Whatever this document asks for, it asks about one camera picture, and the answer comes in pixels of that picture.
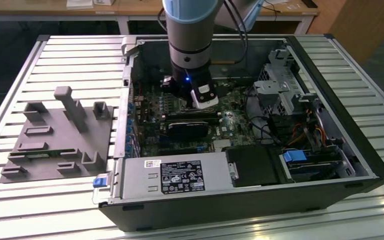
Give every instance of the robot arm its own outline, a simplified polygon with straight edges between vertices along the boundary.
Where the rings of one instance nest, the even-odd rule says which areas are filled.
[[[250,30],[263,0],[232,1]],[[176,95],[204,109],[219,103],[210,73],[215,23],[235,28],[224,0],[163,0]]]

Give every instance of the sticker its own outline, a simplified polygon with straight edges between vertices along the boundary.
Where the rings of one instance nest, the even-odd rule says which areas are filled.
[[[179,194],[206,190],[200,161],[182,161],[160,164],[163,194]]]
[[[146,160],[144,167],[146,168],[159,168],[160,167],[160,160]]]
[[[96,11],[96,14],[115,14],[114,11]]]

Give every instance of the motherboard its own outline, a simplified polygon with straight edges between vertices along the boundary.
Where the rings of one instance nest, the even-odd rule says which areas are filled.
[[[244,115],[246,87],[235,87],[231,81],[218,85],[226,96],[207,109],[187,108],[186,101],[158,85],[139,88],[135,104],[143,157],[212,153],[255,143]]]

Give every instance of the slotted metal surface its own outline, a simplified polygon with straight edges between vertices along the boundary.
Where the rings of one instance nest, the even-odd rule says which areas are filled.
[[[299,41],[384,160],[384,94],[334,42],[323,36],[302,36]],[[0,171],[26,121],[22,111],[27,102],[43,101],[47,108],[62,108],[63,105],[54,99],[52,90],[56,86],[70,85],[75,90],[74,98],[82,100],[83,106],[91,106],[96,101],[118,105],[124,68],[120,43],[120,36],[54,36],[39,47],[39,57],[32,59],[20,90],[2,121]],[[311,89],[306,76],[302,78]],[[115,110],[110,156],[114,155],[118,114]],[[0,184],[0,239],[384,238],[384,186],[370,193],[351,196],[320,211],[148,233],[126,233],[118,230],[96,209],[92,180],[92,177],[84,177]]]

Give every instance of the warning label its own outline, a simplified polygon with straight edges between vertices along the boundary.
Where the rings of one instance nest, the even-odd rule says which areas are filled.
[[[182,161],[160,164],[163,194],[204,191],[204,174],[200,161]]]

